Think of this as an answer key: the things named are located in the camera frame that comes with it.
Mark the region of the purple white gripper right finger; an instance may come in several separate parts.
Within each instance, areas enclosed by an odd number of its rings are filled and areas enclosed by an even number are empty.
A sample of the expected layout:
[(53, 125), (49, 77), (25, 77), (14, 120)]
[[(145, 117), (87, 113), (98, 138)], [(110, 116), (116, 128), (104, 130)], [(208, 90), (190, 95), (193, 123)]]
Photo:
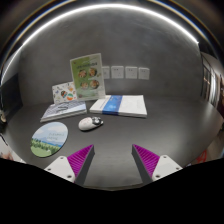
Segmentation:
[(158, 156), (136, 144), (132, 145), (132, 156), (144, 184), (149, 184), (182, 169), (168, 155)]

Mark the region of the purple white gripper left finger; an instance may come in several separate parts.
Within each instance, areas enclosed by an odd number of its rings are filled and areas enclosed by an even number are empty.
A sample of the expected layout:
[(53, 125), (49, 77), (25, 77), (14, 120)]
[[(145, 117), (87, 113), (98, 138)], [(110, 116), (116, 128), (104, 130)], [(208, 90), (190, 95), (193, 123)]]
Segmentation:
[(45, 171), (83, 186), (94, 155), (94, 145), (91, 144), (68, 157), (59, 156), (45, 168)]

